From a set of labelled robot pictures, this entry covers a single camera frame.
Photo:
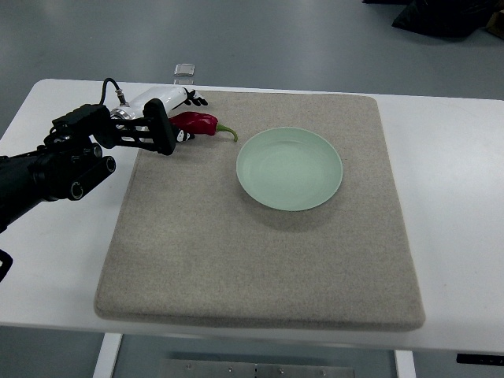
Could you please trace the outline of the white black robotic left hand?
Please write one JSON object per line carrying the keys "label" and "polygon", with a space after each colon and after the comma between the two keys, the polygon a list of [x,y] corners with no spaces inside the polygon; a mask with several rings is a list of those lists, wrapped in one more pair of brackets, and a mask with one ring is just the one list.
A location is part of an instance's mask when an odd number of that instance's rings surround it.
{"label": "white black robotic left hand", "polygon": [[109,144],[163,153],[195,137],[192,132],[173,125],[169,113],[182,105],[208,104],[197,91],[177,86],[152,87],[129,102],[120,92],[117,97],[120,105],[110,111]]}

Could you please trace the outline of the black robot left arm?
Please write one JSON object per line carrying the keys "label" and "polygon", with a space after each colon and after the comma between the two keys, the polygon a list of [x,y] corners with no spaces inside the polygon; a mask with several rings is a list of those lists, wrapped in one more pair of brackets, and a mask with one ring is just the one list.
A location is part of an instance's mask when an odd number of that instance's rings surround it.
{"label": "black robot left arm", "polygon": [[53,121],[36,150],[1,157],[1,229],[40,202],[79,201],[116,169],[105,149],[128,146],[171,155],[177,129],[156,98],[135,119],[113,115],[103,104],[85,104]]}

